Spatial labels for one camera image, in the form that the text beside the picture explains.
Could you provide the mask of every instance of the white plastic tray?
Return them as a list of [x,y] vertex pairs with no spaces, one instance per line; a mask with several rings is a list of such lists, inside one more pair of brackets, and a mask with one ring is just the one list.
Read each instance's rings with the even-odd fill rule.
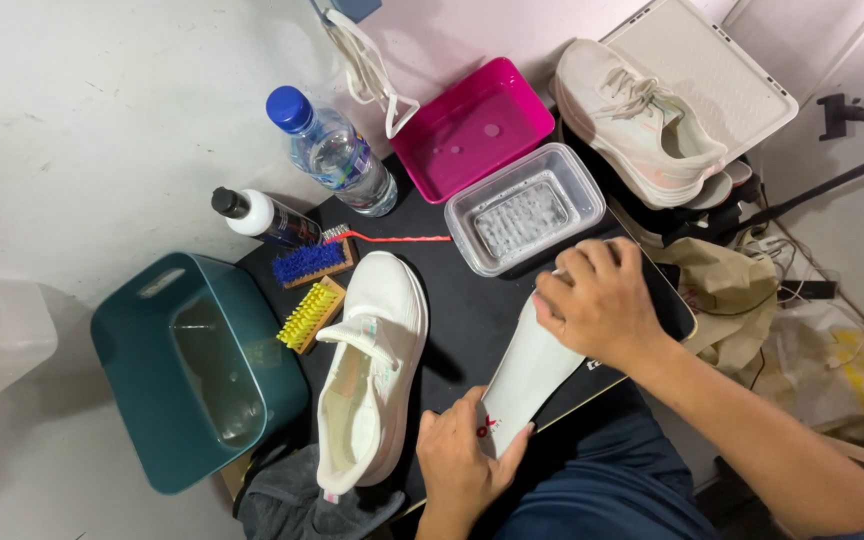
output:
[[795,118],[799,105],[690,0],[654,0],[602,39],[695,110],[725,163]]

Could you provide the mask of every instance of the orange logo on shoe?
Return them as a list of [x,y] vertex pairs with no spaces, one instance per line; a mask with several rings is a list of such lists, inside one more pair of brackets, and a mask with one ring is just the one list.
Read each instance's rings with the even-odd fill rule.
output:
[[480,439],[484,439],[491,431],[491,429],[489,428],[491,428],[492,426],[496,426],[498,428],[499,422],[501,422],[501,420],[490,420],[489,415],[486,414],[486,424],[479,425],[479,428],[475,430],[475,435],[478,436]]

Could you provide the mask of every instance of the black table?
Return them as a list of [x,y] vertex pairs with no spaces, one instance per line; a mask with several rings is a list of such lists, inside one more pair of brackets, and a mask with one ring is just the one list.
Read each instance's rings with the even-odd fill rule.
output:
[[[398,204],[388,215],[369,218],[329,198],[307,215],[324,228],[346,223],[354,231],[372,238],[433,237],[449,234],[445,205],[426,202],[414,189],[402,164],[393,155],[384,161],[398,179]],[[429,303],[429,335],[419,369],[415,373],[409,399],[409,423],[405,446],[398,466],[387,483],[402,489],[417,504],[426,498],[415,443],[422,411],[442,412],[465,395],[470,387],[487,385],[498,369],[505,349],[516,329],[519,313],[535,287],[536,275],[554,266],[555,256],[586,238],[629,237],[628,231],[610,210],[602,221],[570,240],[547,250],[535,259],[533,267],[517,268],[500,277],[478,276],[466,264],[452,242],[369,243],[355,240],[359,254],[389,251],[409,264],[425,289]],[[237,265],[258,283],[259,289],[283,321],[308,291],[308,287],[284,290],[272,275],[270,263],[281,248],[265,244],[247,254]],[[659,322],[666,333],[679,341],[695,332],[695,317],[666,277],[652,264],[643,261],[643,273],[652,295]],[[343,286],[352,272],[336,277]],[[335,347],[318,344],[299,357],[310,387],[311,406],[306,414],[309,443],[318,441],[314,411],[329,374]],[[535,418],[541,430],[618,384],[625,375],[608,367],[586,362],[558,388]]]

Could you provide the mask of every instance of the yellow bristle brush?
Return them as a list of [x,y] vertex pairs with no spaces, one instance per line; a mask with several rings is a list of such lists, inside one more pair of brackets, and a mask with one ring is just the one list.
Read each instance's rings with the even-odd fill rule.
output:
[[312,284],[305,298],[285,319],[276,338],[285,346],[304,355],[315,344],[315,335],[342,310],[346,289],[329,276]]

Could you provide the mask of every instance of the blue bottle cap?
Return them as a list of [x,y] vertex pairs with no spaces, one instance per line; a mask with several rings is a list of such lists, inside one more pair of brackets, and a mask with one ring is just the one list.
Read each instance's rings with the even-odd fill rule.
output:
[[313,108],[298,88],[280,86],[269,94],[265,113],[283,132],[294,134],[312,121]]

